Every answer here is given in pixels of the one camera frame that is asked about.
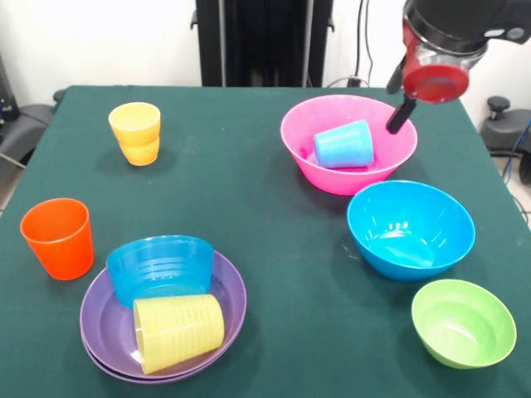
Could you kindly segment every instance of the green bowl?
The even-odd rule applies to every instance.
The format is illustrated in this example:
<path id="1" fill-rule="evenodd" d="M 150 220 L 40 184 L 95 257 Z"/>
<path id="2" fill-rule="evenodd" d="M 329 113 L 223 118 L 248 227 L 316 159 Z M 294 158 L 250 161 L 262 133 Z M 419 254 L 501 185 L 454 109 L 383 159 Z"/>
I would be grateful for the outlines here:
<path id="1" fill-rule="evenodd" d="M 455 369 L 503 361 L 516 344 L 511 312 L 476 284 L 442 279 L 420 289 L 412 305 L 415 329 L 428 352 Z"/>

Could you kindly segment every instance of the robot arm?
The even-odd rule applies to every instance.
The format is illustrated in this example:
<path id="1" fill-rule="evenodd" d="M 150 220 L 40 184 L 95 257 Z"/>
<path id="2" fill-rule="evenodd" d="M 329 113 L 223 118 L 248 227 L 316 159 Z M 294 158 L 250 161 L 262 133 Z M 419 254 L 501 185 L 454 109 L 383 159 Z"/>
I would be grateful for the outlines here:
<path id="1" fill-rule="evenodd" d="M 402 29 L 406 55 L 387 92 L 403 87 L 404 102 L 387 122 L 390 133 L 417 100 L 439 104 L 463 95 L 490 39 L 524 44 L 531 37 L 531 0 L 407 0 Z"/>

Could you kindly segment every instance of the yellow cup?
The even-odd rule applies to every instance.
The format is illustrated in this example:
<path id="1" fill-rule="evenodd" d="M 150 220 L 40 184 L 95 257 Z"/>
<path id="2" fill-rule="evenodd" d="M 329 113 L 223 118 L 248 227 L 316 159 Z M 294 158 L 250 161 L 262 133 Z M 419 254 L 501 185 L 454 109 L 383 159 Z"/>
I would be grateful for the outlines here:
<path id="1" fill-rule="evenodd" d="M 130 102 L 114 108 L 109 124 L 125 158 L 134 166 L 157 160 L 160 147 L 160 110 L 145 102 Z"/>
<path id="2" fill-rule="evenodd" d="M 215 350 L 225 337 L 222 309 L 211 294 L 135 300 L 134 327 L 146 375 Z"/>

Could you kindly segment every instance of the light blue cup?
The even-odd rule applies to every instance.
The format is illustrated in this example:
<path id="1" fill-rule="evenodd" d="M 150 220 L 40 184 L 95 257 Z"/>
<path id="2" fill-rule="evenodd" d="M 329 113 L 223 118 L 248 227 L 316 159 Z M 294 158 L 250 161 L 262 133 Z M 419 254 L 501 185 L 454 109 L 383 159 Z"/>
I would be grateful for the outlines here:
<path id="1" fill-rule="evenodd" d="M 205 294 L 210 289 L 214 248 L 184 235 L 155 236 L 120 246 L 107 257 L 118 301 Z"/>
<path id="2" fill-rule="evenodd" d="M 374 162 L 373 139 L 365 120 L 314 136 L 315 160 L 325 168 L 366 167 Z"/>

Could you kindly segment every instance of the blue cable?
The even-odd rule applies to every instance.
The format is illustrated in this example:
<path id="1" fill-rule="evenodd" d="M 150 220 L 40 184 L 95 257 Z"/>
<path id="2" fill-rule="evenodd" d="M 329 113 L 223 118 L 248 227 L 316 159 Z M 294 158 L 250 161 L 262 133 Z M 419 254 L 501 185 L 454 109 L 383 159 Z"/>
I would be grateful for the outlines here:
<path id="1" fill-rule="evenodd" d="M 519 140 L 516 142 L 516 145 L 514 145 L 513 150 L 511 151 L 511 154 L 509 155 L 509 160 L 507 161 L 507 164 L 505 165 L 504 171 L 502 172 L 502 177 L 504 179 L 505 185 L 509 183 L 511 180 L 511 174 L 513 172 L 513 156 L 516 152 L 516 149 L 518 149 L 518 146 L 525 140 L 529 133 L 529 129 L 531 129 L 531 119 L 528 121 L 528 125 L 526 126 L 524 132 L 520 135 Z"/>

